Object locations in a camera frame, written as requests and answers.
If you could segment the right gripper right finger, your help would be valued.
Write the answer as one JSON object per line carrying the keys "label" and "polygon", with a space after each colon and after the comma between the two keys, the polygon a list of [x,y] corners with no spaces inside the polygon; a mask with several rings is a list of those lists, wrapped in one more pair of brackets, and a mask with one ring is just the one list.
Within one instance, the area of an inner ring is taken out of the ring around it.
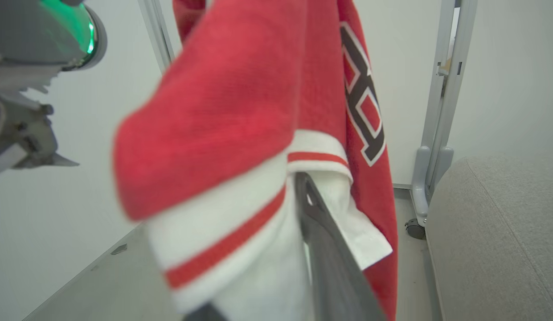
{"label": "right gripper right finger", "polygon": [[382,308],[308,173],[296,174],[317,321],[384,321]]}

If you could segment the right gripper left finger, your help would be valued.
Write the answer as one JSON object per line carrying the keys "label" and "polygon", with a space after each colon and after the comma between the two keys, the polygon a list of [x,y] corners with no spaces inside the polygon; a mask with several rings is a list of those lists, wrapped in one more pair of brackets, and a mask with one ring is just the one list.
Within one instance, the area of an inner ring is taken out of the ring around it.
{"label": "right gripper left finger", "polygon": [[227,321],[227,318],[211,303],[188,313],[183,321]]}

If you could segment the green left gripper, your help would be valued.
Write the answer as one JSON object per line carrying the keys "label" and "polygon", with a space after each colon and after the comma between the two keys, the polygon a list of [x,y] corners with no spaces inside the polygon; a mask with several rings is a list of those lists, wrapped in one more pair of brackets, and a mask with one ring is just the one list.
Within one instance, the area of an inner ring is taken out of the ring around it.
{"label": "green left gripper", "polygon": [[85,70],[107,48],[101,18],[82,0],[0,0],[0,65]]}

